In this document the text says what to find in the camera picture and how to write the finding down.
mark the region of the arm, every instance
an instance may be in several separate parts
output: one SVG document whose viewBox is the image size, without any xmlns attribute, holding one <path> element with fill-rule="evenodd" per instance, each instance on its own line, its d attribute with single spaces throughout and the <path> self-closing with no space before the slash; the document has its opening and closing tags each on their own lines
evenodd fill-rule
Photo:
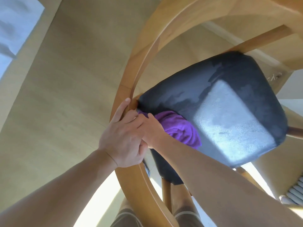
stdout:
<svg viewBox="0 0 303 227">
<path fill-rule="evenodd" d="M 159 152 L 218 226 L 302 226 L 302 219 L 244 177 L 173 139 L 149 114 L 144 141 Z"/>
<path fill-rule="evenodd" d="M 0 226 L 72 227 L 93 194 L 117 168 L 140 163 L 147 145 L 139 130 L 143 115 L 131 110 L 126 99 L 100 138 L 99 148 L 85 160 L 32 192 L 0 214 Z"/>
</svg>

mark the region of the purple cloth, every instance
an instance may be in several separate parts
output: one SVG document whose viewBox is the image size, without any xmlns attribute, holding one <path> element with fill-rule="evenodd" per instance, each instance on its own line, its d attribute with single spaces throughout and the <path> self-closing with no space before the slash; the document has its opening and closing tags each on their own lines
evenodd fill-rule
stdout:
<svg viewBox="0 0 303 227">
<path fill-rule="evenodd" d="M 147 117 L 147 113 L 138 111 Z M 176 140 L 197 149 L 201 146 L 199 134 L 195 127 L 174 111 L 164 111 L 154 117 L 161 123 L 164 131 Z"/>
</svg>

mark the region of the black chair seat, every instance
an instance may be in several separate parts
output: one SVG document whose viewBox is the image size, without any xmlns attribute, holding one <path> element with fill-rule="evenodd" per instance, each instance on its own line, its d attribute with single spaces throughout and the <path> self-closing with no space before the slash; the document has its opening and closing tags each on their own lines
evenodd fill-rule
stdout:
<svg viewBox="0 0 303 227">
<path fill-rule="evenodd" d="M 236 168 L 280 145 L 287 119 L 261 69 L 250 56 L 227 52 L 161 81 L 139 98 L 138 108 L 157 114 L 172 110 L 198 130 L 198 151 Z M 182 180 L 152 150 L 160 175 Z"/>
</svg>

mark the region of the person's left hand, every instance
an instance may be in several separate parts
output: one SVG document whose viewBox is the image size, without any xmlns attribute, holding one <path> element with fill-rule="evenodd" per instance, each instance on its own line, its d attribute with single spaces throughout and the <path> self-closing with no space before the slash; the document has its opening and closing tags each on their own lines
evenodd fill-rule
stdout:
<svg viewBox="0 0 303 227">
<path fill-rule="evenodd" d="M 117 167 L 141 163 L 148 148 L 146 142 L 142 140 L 144 131 L 140 129 L 145 120 L 144 115 L 130 110 L 120 121 L 129 103 L 129 98 L 121 103 L 99 141 L 98 149 L 105 151 L 115 161 Z"/>
</svg>

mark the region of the shorts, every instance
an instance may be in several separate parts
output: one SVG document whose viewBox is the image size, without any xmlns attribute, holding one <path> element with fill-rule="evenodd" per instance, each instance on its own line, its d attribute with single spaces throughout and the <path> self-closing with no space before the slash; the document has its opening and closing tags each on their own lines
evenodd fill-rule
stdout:
<svg viewBox="0 0 303 227">
<path fill-rule="evenodd" d="M 180 227 L 204 227 L 199 214 L 193 212 L 191 207 L 185 206 L 177 210 L 174 214 Z M 121 210 L 111 227 L 143 227 L 134 211 L 131 209 Z"/>
</svg>

